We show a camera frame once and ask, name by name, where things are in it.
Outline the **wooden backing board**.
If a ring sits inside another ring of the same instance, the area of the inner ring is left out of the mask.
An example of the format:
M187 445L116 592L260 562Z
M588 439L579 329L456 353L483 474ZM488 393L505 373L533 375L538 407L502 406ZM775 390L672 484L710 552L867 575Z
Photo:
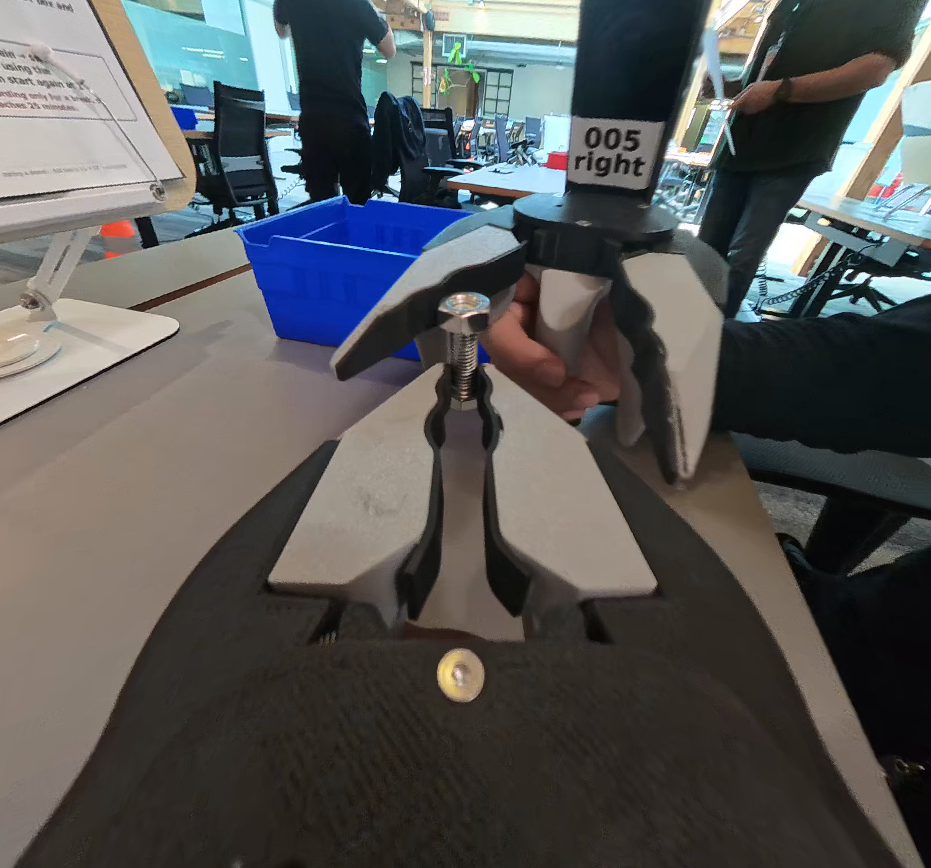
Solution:
M93 8L158 136L181 174L179 178L165 182L167 199L157 213L180 210L188 205L195 189L195 168L188 142L170 111L122 1L88 0L88 3Z

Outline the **person's right hand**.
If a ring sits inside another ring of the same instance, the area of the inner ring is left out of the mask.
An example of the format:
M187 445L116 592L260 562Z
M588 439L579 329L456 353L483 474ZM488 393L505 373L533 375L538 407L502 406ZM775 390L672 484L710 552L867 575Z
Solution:
M595 309L580 352L578 372L531 335L539 286L521 278L503 316L484 334L491 362L548 409L567 421L580 419L597 404L616 404L622 390L618 333L608 300Z

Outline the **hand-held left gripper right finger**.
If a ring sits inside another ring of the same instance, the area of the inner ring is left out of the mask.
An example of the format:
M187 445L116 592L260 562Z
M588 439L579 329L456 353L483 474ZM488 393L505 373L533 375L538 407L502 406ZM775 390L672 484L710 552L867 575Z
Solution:
M485 575L521 635L539 635L552 612L657 597L586 438L492 364L481 418Z

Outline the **printed instruction sheet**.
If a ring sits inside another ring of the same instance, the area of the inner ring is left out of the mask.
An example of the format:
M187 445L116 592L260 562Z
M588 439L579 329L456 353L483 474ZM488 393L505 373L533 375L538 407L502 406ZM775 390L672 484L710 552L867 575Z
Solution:
M181 176L89 0L1 0L3 198Z

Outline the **blue plastic bin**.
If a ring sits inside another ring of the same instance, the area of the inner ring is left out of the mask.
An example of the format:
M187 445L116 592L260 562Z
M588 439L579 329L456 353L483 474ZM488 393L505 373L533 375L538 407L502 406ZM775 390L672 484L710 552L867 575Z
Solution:
M240 226L251 269L279 338L337 348L420 258L439 248L449 292L492 298L527 262L513 211L433 208L343 197Z

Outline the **person's right forearm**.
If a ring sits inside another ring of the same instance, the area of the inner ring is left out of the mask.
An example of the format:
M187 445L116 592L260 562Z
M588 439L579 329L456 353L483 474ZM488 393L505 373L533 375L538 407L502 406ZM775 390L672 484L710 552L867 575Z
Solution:
M930 297L874 316L727 321L715 432L930 456Z

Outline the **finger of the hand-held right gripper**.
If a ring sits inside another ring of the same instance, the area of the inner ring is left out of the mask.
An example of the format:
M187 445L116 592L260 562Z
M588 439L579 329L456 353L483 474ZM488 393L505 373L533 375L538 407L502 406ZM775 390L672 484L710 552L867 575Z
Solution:
M630 348L646 437L670 484L692 480L710 431L728 277L727 263L693 235L619 261L616 326Z
M425 369L446 362L438 307L451 294L483 294L491 302L490 322L501 319L527 259L514 224L513 208L498 208L472 213L440 232L335 351L335 377L352 379L411 342Z

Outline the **person's dark trousers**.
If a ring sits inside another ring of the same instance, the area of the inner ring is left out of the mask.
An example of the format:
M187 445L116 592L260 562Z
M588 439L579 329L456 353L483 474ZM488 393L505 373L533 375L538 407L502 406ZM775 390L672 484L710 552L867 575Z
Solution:
M776 538L906 821L928 844L930 549L832 575L795 538Z

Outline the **wooden office desk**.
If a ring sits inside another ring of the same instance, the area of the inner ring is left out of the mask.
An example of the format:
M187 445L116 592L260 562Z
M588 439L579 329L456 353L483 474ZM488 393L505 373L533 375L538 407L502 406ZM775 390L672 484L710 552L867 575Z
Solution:
M566 171L540 165L495 164L450 176L448 189L491 199L520 199L531 195L561 195Z
M855 199L803 198L803 223L827 241L813 273L788 308L791 319L821 315L828 303L864 301L875 312L896 303L874 280L929 284L930 216Z

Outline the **orange traffic cone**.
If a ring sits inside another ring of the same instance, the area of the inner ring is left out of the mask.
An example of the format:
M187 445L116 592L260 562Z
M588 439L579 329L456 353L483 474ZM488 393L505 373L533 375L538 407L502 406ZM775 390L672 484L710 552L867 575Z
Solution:
M128 220L102 225L99 239L104 259L124 257L142 248L137 229Z

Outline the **black mesh office chair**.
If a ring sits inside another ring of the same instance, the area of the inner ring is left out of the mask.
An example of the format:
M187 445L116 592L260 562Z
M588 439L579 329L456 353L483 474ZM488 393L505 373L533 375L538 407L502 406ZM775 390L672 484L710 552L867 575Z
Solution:
M825 499L804 549L816 570L849 574L909 521L930 519L928 459L732 438L752 480Z

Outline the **wooden board on stand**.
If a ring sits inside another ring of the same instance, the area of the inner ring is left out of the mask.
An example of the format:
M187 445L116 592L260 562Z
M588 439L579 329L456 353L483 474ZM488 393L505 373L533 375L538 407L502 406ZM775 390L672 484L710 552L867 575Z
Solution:
M930 204L930 81L902 96L903 134L874 184L871 196L881 214L928 214Z

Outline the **steel hex nut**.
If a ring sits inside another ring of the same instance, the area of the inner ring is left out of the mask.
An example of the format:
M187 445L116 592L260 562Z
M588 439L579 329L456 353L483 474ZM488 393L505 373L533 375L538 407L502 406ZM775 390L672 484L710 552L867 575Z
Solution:
M437 308L439 327L450 335L477 337L491 320L492 302L478 292L455 292L444 297Z

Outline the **green paper decoration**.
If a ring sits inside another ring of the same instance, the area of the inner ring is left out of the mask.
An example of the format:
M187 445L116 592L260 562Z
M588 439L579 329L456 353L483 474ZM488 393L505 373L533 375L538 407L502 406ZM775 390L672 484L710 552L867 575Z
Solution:
M437 72L436 76L436 94L439 96L448 95L453 88L458 88L462 85L456 84L453 77L451 76L450 71L459 71L464 73L467 76L468 82L465 83L464 88L469 88L469 83L472 86L479 86L482 82L482 76L480 71L477 69L475 63L471 59L467 59L465 56L465 47L462 41L455 41L453 46L447 55L446 64L441 70Z

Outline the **steel hex bolt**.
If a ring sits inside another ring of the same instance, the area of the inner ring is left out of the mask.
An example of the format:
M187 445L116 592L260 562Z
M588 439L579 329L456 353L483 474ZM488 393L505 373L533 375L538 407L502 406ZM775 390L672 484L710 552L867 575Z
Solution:
M477 405L475 380L479 368L479 343L482 334L468 338L445 333L450 368L450 407L456 411L469 411Z

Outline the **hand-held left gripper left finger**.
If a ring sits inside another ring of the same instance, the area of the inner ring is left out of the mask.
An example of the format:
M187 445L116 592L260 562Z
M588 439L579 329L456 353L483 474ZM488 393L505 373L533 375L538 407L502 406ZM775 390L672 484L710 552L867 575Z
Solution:
M436 364L344 432L270 589L371 606L387 626L418 619L440 569L445 418Z

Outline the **black jacket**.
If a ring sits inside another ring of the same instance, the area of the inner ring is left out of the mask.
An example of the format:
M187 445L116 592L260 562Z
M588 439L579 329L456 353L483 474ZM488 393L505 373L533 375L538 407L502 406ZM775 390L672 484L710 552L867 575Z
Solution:
M397 97L382 92L374 112L371 132L371 183L382 195L388 180L407 164L426 157L426 135L422 108L411 96Z

